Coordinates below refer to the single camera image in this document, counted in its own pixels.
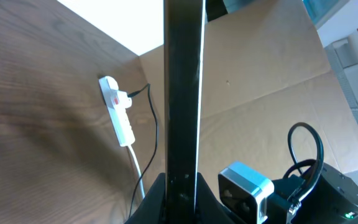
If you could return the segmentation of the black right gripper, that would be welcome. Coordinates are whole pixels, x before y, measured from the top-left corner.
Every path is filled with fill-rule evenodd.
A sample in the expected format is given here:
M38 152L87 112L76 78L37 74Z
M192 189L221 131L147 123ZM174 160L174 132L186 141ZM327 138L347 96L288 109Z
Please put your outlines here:
M267 200L266 223L358 223L358 186L329 164L296 213L289 213L289 198L304 183L301 177L273 181L274 193Z

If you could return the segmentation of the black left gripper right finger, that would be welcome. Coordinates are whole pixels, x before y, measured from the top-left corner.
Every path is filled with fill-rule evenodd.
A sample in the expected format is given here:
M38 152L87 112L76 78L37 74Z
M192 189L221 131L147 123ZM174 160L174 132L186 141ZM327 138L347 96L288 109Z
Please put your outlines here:
M196 223L235 224L217 201L201 173L197 173Z

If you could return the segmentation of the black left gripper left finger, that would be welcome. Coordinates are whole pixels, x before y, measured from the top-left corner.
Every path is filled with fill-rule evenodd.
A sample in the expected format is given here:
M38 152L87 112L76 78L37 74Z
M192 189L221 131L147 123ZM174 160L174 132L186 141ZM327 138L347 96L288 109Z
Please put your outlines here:
M165 200L165 173L160 173L137 210L125 224L159 224L162 223Z

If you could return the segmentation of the rose gold Galaxy smartphone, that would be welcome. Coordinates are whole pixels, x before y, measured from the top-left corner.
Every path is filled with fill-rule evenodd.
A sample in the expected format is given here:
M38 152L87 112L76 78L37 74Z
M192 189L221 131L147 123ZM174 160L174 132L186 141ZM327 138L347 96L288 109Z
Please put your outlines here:
M195 220L204 0L164 6L165 209L167 223Z

